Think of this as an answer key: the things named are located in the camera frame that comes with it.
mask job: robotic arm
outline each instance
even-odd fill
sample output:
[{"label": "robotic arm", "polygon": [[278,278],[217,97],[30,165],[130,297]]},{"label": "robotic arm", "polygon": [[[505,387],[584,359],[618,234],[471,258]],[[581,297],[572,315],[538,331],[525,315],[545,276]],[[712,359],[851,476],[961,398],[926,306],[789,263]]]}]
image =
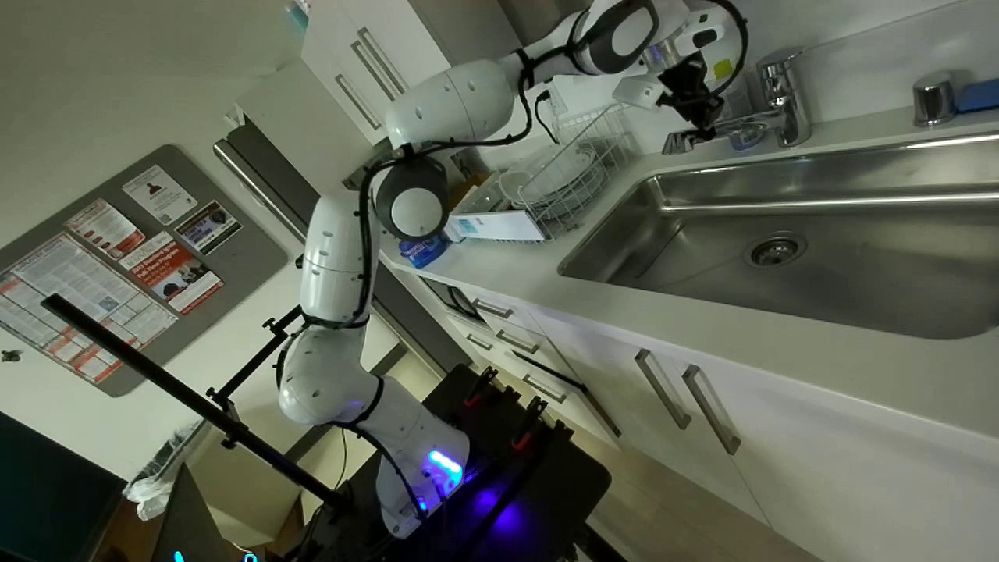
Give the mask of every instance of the robotic arm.
[{"label": "robotic arm", "polygon": [[[394,536],[408,536],[457,494],[471,445],[396,380],[373,377],[357,361],[379,263],[379,228],[367,207],[376,204],[388,232],[408,240],[432,239],[448,218],[448,173],[432,152],[525,137],[531,130],[525,87],[549,60],[566,55],[584,74],[613,74],[647,55],[659,87],[647,80],[642,87],[659,94],[656,102],[669,102],[680,91],[670,91],[661,74],[700,60],[700,51],[721,42],[732,24],[727,9],[708,7],[688,12],[680,29],[661,36],[659,9],[649,0],[593,0],[591,9],[567,16],[542,42],[512,55],[457,67],[413,87],[385,118],[396,155],[367,170],[359,193],[343,192],[320,199],[300,283],[308,321],[278,359],[278,402],[294,421],[340,426],[382,450],[379,499]],[[703,94],[705,71],[688,74],[694,77],[684,77],[684,87]],[[527,128],[488,140],[512,118],[516,101],[525,102]]]}]

